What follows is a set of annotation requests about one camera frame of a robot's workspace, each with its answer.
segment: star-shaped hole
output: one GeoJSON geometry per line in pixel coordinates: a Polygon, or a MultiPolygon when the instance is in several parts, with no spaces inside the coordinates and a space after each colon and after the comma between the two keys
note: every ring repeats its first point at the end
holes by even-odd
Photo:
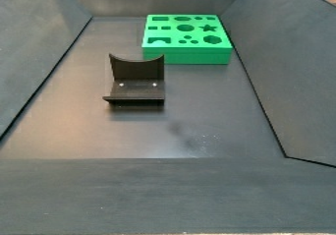
{"type": "Polygon", "coordinates": [[[202,26],[202,27],[199,27],[199,28],[202,28],[203,31],[214,31],[214,29],[215,29],[215,27],[211,27],[211,26],[209,26],[209,25],[205,25],[205,26],[202,26]]]}

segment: black holder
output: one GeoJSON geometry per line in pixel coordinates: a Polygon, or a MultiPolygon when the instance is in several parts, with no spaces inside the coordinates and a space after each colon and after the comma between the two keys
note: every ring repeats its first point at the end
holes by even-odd
{"type": "Polygon", "coordinates": [[[109,57],[114,81],[103,100],[111,104],[162,104],[163,55],[147,61],[127,61],[111,54],[109,57]]]}

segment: cut-out hole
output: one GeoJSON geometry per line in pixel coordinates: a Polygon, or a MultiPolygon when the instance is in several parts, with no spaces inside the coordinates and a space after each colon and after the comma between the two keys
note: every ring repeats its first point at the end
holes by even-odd
{"type": "Polygon", "coordinates": [[[221,42],[221,38],[214,35],[207,35],[203,37],[203,41],[210,44],[217,44],[221,42]]]}
{"type": "Polygon", "coordinates": [[[170,43],[171,38],[170,37],[149,37],[147,38],[147,43],[153,43],[155,41],[163,41],[165,43],[170,43]]]}
{"type": "Polygon", "coordinates": [[[199,27],[201,29],[203,29],[203,31],[214,31],[215,27],[211,27],[209,25],[205,25],[202,27],[199,27]]]}
{"type": "Polygon", "coordinates": [[[194,30],[194,27],[187,26],[187,25],[179,25],[179,26],[177,26],[177,30],[179,30],[179,31],[191,31],[191,30],[194,30]]]}
{"type": "Polygon", "coordinates": [[[153,17],[151,21],[167,21],[169,18],[167,17],[153,17]]]}
{"type": "Polygon", "coordinates": [[[187,17],[175,17],[174,20],[175,21],[189,21],[190,18],[187,18],[187,17]]]}

